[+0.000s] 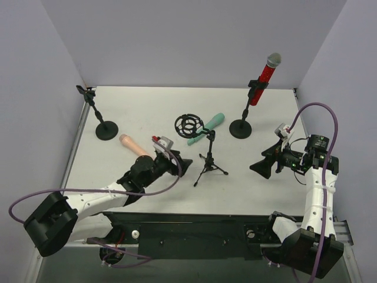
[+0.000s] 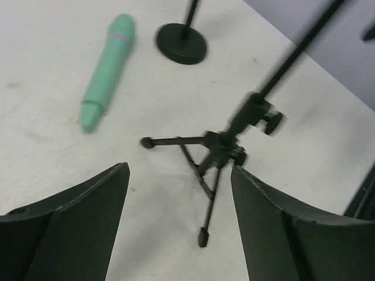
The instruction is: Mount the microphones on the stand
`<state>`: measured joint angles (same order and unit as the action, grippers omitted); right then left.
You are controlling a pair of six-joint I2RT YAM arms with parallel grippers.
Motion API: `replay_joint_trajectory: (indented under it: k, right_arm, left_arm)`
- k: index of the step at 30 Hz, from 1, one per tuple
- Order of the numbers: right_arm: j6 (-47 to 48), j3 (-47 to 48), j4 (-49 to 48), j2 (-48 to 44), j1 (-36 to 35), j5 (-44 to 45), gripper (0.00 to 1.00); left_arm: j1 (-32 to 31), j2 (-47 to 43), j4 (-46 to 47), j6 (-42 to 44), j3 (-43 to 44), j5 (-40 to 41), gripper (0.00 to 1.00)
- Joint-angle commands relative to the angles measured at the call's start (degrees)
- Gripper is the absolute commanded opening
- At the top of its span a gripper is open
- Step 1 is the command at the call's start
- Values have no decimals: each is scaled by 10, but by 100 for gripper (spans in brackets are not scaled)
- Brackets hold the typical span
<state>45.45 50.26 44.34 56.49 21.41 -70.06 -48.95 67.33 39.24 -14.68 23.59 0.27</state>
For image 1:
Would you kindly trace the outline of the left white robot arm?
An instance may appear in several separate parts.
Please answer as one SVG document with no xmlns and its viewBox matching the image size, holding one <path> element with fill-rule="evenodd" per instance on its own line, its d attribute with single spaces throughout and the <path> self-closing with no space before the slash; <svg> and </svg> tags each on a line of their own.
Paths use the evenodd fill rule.
<svg viewBox="0 0 377 283">
<path fill-rule="evenodd" d="M 71 189 L 67 195 L 50 190 L 24 222 L 24 229 L 39 254 L 50 256 L 67 242 L 105 238 L 113 224 L 105 211 L 130 205 L 147 195 L 150 186 L 165 173 L 182 177 L 192 164 L 177 150 L 140 156 L 123 177 L 100 189 Z"/>
</svg>

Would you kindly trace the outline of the red glitter microphone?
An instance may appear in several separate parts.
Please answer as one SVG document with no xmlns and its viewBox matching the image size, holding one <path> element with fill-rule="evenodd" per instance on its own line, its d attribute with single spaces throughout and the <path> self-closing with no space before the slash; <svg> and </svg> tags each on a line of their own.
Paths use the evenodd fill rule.
<svg viewBox="0 0 377 283">
<path fill-rule="evenodd" d="M 280 65 L 281 62 L 282 57 L 279 53 L 275 52 L 268 56 L 266 65 L 258 78 L 258 87 L 256 88 L 254 96 L 250 102 L 251 106 L 257 105 L 264 92 L 264 89 L 268 86 L 275 69 Z"/>
</svg>

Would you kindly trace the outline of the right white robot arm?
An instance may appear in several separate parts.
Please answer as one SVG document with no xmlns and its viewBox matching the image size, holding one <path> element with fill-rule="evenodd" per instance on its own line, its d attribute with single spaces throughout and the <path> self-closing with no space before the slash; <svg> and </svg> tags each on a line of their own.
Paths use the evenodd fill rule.
<svg viewBox="0 0 377 283">
<path fill-rule="evenodd" d="M 279 141 L 262 152 L 263 160 L 250 169 L 269 179 L 272 166 L 280 173 L 288 167 L 304 175 L 306 202 L 303 220 L 273 212 L 265 236 L 278 239 L 277 248 L 264 248 L 264 256 L 276 265 L 285 265 L 322 279 L 341 258 L 344 244 L 336 239 L 333 224 L 333 196 L 339 173 L 339 159 L 327 157 L 329 139 L 311 135 L 303 152 L 291 150 L 289 137 L 279 135 Z"/>
</svg>

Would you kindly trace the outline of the black round-base clip stand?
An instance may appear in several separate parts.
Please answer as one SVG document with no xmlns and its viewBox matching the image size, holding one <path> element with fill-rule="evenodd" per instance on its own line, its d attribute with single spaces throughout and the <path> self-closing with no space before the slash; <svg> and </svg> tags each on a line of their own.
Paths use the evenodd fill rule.
<svg viewBox="0 0 377 283">
<path fill-rule="evenodd" d="M 233 121 L 229 126 L 230 134 L 237 139 L 246 139 L 252 133 L 252 127 L 249 122 L 246 121 L 246 118 L 249 114 L 249 106 L 252 99 L 255 97 L 256 92 L 259 90 L 264 90 L 269 83 L 261 82 L 258 78 L 257 80 L 250 80 L 249 82 L 249 92 L 248 92 L 248 101 L 245 109 L 242 113 L 242 118 Z"/>
</svg>

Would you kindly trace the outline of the pink microphone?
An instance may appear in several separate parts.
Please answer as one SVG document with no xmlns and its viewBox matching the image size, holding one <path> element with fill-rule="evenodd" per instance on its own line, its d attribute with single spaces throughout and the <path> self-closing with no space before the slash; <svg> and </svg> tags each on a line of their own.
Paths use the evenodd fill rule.
<svg viewBox="0 0 377 283">
<path fill-rule="evenodd" d="M 135 153 L 137 156 L 149 156 L 152 157 L 148 152 L 146 152 L 138 143 L 136 143 L 130 136 L 126 134 L 121 134 L 119 137 L 120 143 Z"/>
</svg>

